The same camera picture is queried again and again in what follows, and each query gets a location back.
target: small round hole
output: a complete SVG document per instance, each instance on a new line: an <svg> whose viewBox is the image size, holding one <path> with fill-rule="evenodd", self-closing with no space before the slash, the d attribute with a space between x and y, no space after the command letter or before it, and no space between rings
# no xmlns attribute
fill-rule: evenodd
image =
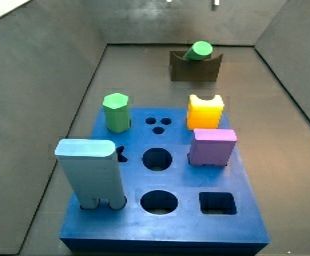
<svg viewBox="0 0 310 256"><path fill-rule="evenodd" d="M163 171L171 166L171 153L163 148L151 148L142 157L145 166L153 171Z"/></svg>
<svg viewBox="0 0 310 256"><path fill-rule="evenodd" d="M147 124L155 124L155 123L157 123L157 119L155 119L154 117L149 117L149 118L146 119L146 123L147 123Z"/></svg>
<svg viewBox="0 0 310 256"><path fill-rule="evenodd" d="M162 118L161 123L165 124L165 125L169 125L169 124L171 124L171 119L167 118L167 117Z"/></svg>
<svg viewBox="0 0 310 256"><path fill-rule="evenodd" d="M178 198L173 193L165 190L154 190L143 195L141 205L147 212L163 215L177 209Z"/></svg>
<svg viewBox="0 0 310 256"><path fill-rule="evenodd" d="M163 134L165 129L158 126L158 127L155 127L155 128L153 129L153 131L154 131L155 134Z"/></svg>

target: gray floor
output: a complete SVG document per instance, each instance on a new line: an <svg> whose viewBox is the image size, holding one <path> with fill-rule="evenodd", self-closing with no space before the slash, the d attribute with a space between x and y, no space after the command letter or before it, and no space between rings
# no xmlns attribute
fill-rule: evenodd
<svg viewBox="0 0 310 256"><path fill-rule="evenodd" d="M173 83L169 51L186 49L109 46L71 137L90 137L109 93L130 95L133 106L159 107L186 107L193 93L202 98L221 94L273 239L261 254L310 255L310 124L253 48L215 48L225 54L217 83ZM23 255L71 255L58 239L70 196L70 184L56 168Z"/></svg>

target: hole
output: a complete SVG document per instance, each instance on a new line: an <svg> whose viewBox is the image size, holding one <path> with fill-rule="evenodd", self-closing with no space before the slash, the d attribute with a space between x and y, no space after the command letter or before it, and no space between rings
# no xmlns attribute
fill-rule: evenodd
<svg viewBox="0 0 310 256"><path fill-rule="evenodd" d="M143 154L142 161L150 170L163 171L171 165L171 153L163 148L151 148Z"/></svg>
<svg viewBox="0 0 310 256"><path fill-rule="evenodd" d="M171 119L167 118L167 117L162 118L161 123L165 124L165 125L169 125L169 124L171 124Z"/></svg>
<svg viewBox="0 0 310 256"><path fill-rule="evenodd" d="M171 213L178 207L178 198L163 190L154 190L143 195L141 199L143 209L158 215Z"/></svg>
<svg viewBox="0 0 310 256"><path fill-rule="evenodd" d="M155 134L163 134L165 129L158 126L158 127L155 127L155 128L153 129L153 131L154 131Z"/></svg>
<svg viewBox="0 0 310 256"><path fill-rule="evenodd" d="M203 214L237 214L235 200L231 193L199 193L201 210Z"/></svg>
<svg viewBox="0 0 310 256"><path fill-rule="evenodd" d="M121 146L121 147L117 148L119 163L126 163L129 161L129 159L122 155L123 150L125 150L125 146Z"/></svg>
<svg viewBox="0 0 310 256"><path fill-rule="evenodd" d="M146 123L147 123L147 124L155 124L155 123L157 123L157 119L155 119L154 117L149 117L149 118L146 119Z"/></svg>

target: dark brown block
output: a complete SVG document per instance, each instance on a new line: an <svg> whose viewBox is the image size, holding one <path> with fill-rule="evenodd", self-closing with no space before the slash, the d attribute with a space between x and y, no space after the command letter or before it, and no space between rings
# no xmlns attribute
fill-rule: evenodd
<svg viewBox="0 0 310 256"><path fill-rule="evenodd" d="M186 51L170 52L171 81L215 82L223 54L205 60L183 59Z"/></svg>

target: shape sorter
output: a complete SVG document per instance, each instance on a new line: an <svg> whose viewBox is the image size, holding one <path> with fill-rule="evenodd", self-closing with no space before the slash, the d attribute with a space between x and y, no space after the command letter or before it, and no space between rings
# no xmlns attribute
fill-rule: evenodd
<svg viewBox="0 0 310 256"><path fill-rule="evenodd" d="M101 200L85 210L72 195L60 239L72 251L254 255L270 238L237 146L226 166L191 165L194 131L183 108L131 108L131 127L106 128L99 112L93 140L125 147L119 163L127 203ZM219 129L229 129L226 113Z"/></svg>

